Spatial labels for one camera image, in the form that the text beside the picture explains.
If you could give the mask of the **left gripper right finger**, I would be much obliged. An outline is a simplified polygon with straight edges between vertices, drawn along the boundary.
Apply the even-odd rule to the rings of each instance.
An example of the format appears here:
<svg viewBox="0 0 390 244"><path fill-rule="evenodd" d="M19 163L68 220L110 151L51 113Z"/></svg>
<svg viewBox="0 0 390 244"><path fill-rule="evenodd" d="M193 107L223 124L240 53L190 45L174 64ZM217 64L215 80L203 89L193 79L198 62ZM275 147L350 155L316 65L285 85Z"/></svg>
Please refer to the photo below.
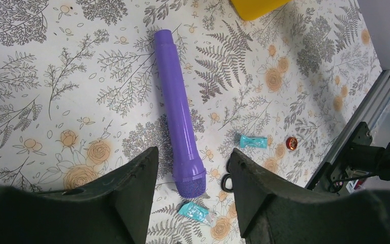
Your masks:
<svg viewBox="0 0 390 244"><path fill-rule="evenodd" d="M390 190L347 196L299 187L238 149L230 173L247 243L390 243Z"/></svg>

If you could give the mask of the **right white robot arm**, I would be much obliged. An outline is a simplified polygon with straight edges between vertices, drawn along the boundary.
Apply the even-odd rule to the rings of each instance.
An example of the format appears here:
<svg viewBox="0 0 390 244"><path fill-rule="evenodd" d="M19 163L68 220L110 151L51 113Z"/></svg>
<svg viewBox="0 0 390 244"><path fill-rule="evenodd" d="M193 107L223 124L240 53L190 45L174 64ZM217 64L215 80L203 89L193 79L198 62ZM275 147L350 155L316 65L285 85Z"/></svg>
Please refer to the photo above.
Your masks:
<svg viewBox="0 0 390 244"><path fill-rule="evenodd" d="M346 182L378 176L390 181L390 143L373 146L369 127L360 122L332 164L328 191L338 193Z"/></svg>

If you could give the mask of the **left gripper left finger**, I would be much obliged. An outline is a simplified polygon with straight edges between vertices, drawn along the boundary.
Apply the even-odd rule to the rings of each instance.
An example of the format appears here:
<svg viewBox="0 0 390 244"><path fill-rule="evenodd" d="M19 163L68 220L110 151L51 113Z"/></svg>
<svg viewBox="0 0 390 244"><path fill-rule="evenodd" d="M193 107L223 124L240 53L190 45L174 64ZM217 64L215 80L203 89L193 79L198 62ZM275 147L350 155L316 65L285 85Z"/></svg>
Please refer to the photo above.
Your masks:
<svg viewBox="0 0 390 244"><path fill-rule="evenodd" d="M158 148L69 191L0 187L0 243L145 243Z"/></svg>

